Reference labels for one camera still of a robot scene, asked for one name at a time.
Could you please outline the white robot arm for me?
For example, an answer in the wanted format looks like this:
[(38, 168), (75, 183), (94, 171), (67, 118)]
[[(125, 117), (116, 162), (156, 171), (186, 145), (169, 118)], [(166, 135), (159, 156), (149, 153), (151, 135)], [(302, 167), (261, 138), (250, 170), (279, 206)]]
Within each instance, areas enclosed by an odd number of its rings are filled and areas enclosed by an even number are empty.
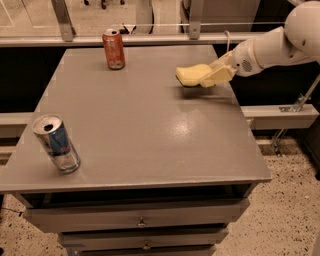
[(296, 6), (285, 25), (239, 43), (210, 64), (211, 71), (199, 84), (211, 87), (229, 82), (235, 75), (248, 77), (273, 66), (320, 62), (320, 2)]

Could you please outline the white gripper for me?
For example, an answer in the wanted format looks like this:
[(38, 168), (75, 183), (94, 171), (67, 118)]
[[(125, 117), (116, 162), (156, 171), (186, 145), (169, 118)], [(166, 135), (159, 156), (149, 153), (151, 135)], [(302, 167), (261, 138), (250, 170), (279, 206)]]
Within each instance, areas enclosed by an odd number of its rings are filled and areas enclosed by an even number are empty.
[(200, 85), (204, 88), (229, 82), (235, 73), (241, 77), (248, 77), (262, 71), (254, 53), (253, 39), (239, 43), (232, 52), (225, 53), (209, 66), (215, 69), (200, 80)]

